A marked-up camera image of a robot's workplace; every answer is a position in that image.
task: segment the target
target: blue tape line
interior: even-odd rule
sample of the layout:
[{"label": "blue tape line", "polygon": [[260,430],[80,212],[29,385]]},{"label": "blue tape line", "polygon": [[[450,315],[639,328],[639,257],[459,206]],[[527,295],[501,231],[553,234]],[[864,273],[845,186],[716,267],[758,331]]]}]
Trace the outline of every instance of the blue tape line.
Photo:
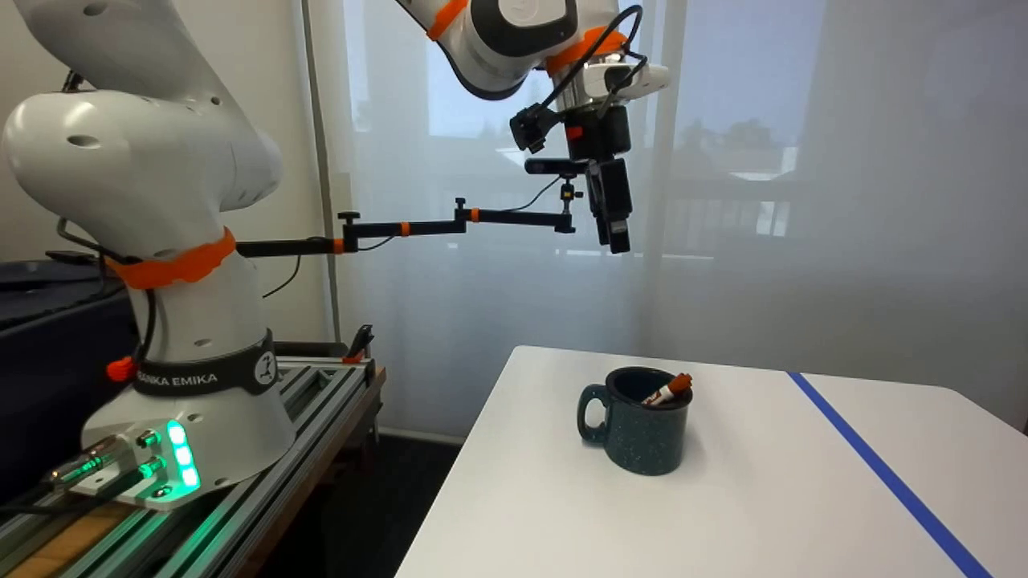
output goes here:
[{"label": "blue tape line", "polygon": [[932,514],[932,507],[887,466],[883,456],[806,382],[803,372],[787,372],[800,392],[832,421],[848,446],[871,466],[871,472],[896,495],[896,501],[925,527],[951,562],[973,578],[989,578],[986,565]]}]

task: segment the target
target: dark gray mug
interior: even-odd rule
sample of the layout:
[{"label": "dark gray mug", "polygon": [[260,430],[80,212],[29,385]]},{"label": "dark gray mug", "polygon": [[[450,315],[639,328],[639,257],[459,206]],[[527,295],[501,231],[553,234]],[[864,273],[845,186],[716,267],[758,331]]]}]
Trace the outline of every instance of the dark gray mug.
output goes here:
[{"label": "dark gray mug", "polygon": [[[607,456],[643,475],[675,472],[684,453],[684,411],[691,392],[668,398],[659,408],[646,408],[643,398],[668,385],[671,372],[649,366],[623,366],[607,376],[607,385],[588,385],[578,398],[578,434],[591,446],[604,446]],[[601,401],[607,408],[604,424],[585,424],[585,408]]]}]

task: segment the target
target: white table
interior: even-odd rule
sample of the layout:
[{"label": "white table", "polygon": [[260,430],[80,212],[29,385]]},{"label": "white table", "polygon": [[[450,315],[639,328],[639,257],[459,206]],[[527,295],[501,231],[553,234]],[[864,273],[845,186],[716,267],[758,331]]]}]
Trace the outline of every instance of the white table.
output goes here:
[{"label": "white table", "polygon": [[[578,440],[578,392],[617,366],[694,376],[678,472],[630,475]],[[961,546],[964,568],[1028,575],[1028,437],[948,389],[803,379],[957,546],[787,372],[517,347],[398,575],[912,578],[964,575]]]}]

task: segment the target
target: floor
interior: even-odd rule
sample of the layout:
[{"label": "floor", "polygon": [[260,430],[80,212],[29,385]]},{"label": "floor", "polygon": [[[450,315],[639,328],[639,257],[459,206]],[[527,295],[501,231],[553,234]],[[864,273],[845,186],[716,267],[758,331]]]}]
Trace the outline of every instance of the floor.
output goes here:
[{"label": "floor", "polygon": [[459,446],[379,437],[318,488],[263,575],[392,578]]}]

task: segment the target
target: mug handle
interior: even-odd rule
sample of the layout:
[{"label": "mug handle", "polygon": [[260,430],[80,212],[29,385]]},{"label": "mug handle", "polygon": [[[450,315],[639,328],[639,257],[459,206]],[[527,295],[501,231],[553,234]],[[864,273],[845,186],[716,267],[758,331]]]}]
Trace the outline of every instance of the mug handle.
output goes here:
[{"label": "mug handle", "polygon": [[[607,411],[607,421],[598,424],[598,427],[585,424],[585,408],[588,408],[588,401],[594,401],[594,398],[598,398],[598,401],[604,405],[604,411]],[[607,443],[607,424],[610,424],[607,385],[588,385],[588,389],[581,392],[581,398],[578,398],[578,434],[581,434],[581,440],[591,443],[591,446],[604,446],[604,443]]]}]

